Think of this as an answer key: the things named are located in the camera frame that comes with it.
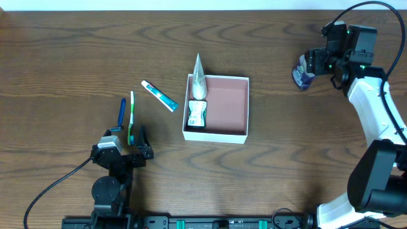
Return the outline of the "blue foam soap pump bottle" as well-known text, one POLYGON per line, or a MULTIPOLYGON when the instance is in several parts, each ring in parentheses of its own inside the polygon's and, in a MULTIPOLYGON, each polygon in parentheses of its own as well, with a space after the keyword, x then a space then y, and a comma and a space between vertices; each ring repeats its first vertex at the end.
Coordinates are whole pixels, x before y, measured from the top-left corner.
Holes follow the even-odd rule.
POLYGON ((307 72, 307 62, 305 60, 305 55, 299 57, 299 61, 293 67, 292 79, 295 85, 301 90, 308 90, 313 80, 315 79, 314 73, 307 72))

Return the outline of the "small green toothpaste tube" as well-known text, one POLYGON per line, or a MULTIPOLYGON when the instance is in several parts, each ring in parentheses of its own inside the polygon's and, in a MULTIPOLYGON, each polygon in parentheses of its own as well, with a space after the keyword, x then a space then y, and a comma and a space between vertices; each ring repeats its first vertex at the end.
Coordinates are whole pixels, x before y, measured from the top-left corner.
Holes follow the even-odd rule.
POLYGON ((153 94, 154 97, 156 97, 170 112, 174 112, 179 107, 178 103, 174 102, 150 82, 143 80, 141 85, 151 94, 153 94))

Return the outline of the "green white sachet pack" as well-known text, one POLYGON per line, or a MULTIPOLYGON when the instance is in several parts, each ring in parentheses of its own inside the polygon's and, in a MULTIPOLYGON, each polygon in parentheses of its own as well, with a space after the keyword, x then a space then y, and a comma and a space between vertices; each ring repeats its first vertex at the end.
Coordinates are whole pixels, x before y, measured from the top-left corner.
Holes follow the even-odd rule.
POLYGON ((189 101, 187 125, 193 128, 205 128, 206 114, 207 114, 206 101, 189 101))

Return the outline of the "white Pantene tube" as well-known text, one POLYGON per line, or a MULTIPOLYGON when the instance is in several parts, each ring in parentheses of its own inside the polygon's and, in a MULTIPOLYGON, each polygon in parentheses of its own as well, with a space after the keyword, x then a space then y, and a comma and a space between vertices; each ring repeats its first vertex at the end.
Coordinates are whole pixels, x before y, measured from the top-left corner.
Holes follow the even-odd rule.
POLYGON ((200 101, 204 100, 207 96, 206 78, 199 54, 197 54, 193 70, 192 94, 196 100, 200 101))

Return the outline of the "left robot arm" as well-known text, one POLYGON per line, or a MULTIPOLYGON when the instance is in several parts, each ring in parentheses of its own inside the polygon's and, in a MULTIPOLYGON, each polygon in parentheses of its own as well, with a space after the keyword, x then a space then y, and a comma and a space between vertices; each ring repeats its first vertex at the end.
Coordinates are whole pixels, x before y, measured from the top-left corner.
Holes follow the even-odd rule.
POLYGON ((92 228, 143 227, 142 219, 130 208, 134 169, 146 166, 146 161, 154 158, 143 126, 140 128, 135 147, 135 153, 123 155, 120 139, 110 130, 92 146, 92 162, 109 171, 107 176, 99 178, 92 186, 92 228))

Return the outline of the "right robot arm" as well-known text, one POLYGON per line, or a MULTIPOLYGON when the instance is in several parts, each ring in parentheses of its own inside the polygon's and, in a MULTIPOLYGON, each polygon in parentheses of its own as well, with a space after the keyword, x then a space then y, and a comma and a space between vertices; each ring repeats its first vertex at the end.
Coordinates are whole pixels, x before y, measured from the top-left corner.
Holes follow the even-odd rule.
POLYGON ((377 30, 331 22, 321 29, 326 47, 310 49, 306 73, 332 74, 332 82, 354 106, 368 149, 351 173, 346 192, 317 208, 318 228, 352 228, 406 214, 406 125, 389 92, 386 73, 373 66, 377 30))

